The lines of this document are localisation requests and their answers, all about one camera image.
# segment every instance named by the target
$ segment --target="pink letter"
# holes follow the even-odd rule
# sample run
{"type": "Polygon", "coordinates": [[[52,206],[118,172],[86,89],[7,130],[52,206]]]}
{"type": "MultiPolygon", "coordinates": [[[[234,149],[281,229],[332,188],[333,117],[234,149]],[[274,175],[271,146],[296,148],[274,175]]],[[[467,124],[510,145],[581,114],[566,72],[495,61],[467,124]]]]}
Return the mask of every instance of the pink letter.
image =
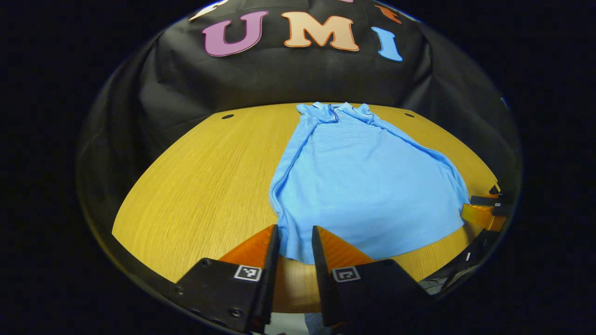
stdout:
{"type": "Polygon", "coordinates": [[[232,23],[231,20],[216,23],[203,29],[205,34],[205,51],[215,57],[228,56],[243,52],[257,44],[261,37],[263,17],[267,11],[259,11],[242,15],[240,20],[246,21],[246,36],[236,43],[225,42],[225,28],[232,23]]]}

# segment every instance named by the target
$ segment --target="wooden table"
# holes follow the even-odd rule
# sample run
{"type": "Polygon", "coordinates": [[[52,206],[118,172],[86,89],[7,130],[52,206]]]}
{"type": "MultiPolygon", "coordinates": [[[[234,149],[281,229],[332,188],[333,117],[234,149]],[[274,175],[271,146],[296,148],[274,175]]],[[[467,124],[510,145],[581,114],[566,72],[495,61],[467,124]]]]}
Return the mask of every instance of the wooden table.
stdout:
{"type": "MultiPolygon", "coordinates": [[[[398,108],[370,108],[421,145],[449,157],[470,194],[486,194],[496,184],[476,154],[431,121],[398,108]]],[[[299,117],[296,103],[213,114],[147,169],[123,202],[112,234],[141,262],[176,282],[199,259],[218,259],[277,223],[269,186],[299,117]],[[229,114],[234,116],[222,118],[229,114]]],[[[447,264],[480,230],[466,224],[392,259],[418,281],[447,264]]],[[[274,312],[318,311],[314,265],[280,257],[274,312]]]]}

